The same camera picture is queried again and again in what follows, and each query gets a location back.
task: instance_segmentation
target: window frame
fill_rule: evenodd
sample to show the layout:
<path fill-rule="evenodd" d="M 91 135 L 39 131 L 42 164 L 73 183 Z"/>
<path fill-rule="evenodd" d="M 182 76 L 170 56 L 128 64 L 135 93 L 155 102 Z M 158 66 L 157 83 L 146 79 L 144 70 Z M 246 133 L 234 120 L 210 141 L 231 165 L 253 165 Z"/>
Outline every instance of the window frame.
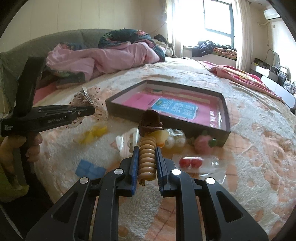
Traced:
<path fill-rule="evenodd" d="M 219 1 L 219 0 L 208 0 L 208 1 L 214 1 L 214 2 L 218 2 L 218 3 L 223 3 L 223 4 L 226 4 L 226 5 L 229 6 L 231 33 L 228 34 L 228 33 L 220 32 L 220 31 L 217 31 L 217 30 L 214 30 L 214 29 L 210 29 L 210 28 L 206 28 L 205 27 L 205 0 L 202 0 L 203 8 L 204 8 L 204 27 L 205 27 L 205 30 L 206 31 L 209 31 L 209 32 L 216 33 L 216 34 L 221 34 L 221 35 L 230 37 L 231 38 L 231 47 L 234 47 L 234 19 L 233 19 L 232 4 L 231 3 L 227 3 L 227 2 L 222 2 L 222 1 Z"/>

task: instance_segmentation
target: gray upholstered headboard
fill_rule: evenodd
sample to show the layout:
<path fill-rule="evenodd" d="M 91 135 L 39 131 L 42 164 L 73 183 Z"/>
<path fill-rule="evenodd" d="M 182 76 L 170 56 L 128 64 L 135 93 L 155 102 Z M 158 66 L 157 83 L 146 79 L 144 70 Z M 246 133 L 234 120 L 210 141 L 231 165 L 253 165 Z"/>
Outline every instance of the gray upholstered headboard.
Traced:
<path fill-rule="evenodd" d="M 96 48 L 109 29 L 80 29 L 42 36 L 0 53 L 0 113 L 9 113 L 14 106 L 17 79 L 30 56 L 46 57 L 60 42 Z"/>

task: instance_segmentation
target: pink quilt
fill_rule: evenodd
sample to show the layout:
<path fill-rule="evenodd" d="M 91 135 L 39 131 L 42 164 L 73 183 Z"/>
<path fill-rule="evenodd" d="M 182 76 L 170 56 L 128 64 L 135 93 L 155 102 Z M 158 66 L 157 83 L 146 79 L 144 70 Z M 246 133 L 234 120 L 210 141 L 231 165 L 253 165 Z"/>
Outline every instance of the pink quilt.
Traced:
<path fill-rule="evenodd" d="M 134 44 L 126 42 L 118 48 L 92 48 L 76 51 L 58 44 L 53 51 L 48 53 L 46 65 L 56 71 L 83 72 L 85 80 L 89 81 L 102 74 L 156 63 L 159 59 L 155 51 L 145 42 Z"/>
<path fill-rule="evenodd" d="M 246 73 L 231 66 L 216 65 L 207 61 L 198 62 L 201 63 L 208 71 L 214 73 L 220 78 L 229 79 L 235 83 L 246 86 L 252 90 L 267 94 L 268 96 L 285 103 L 281 97 L 272 92 L 256 75 Z"/>

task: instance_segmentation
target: window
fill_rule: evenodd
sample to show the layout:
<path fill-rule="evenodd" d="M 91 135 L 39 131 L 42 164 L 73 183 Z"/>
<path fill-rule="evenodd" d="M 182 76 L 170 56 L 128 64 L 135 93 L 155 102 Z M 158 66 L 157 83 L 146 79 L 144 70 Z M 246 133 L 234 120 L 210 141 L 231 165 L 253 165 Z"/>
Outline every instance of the window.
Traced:
<path fill-rule="evenodd" d="M 213 41 L 234 46 L 234 21 L 231 0 L 181 0 L 179 23 L 184 46 Z"/>

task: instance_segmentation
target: curtain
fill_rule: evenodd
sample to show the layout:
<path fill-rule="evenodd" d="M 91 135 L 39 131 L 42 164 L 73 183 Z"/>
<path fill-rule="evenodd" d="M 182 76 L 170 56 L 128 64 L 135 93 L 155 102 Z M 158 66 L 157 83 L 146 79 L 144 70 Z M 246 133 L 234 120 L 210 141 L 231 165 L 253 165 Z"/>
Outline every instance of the curtain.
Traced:
<path fill-rule="evenodd" d="M 253 61 L 253 33 L 250 4 L 246 0 L 233 0 L 234 44 L 237 49 L 237 69 L 249 72 Z"/>
<path fill-rule="evenodd" d="M 175 58 L 183 57 L 180 1 L 182 0 L 167 0 L 168 42 L 173 43 Z"/>

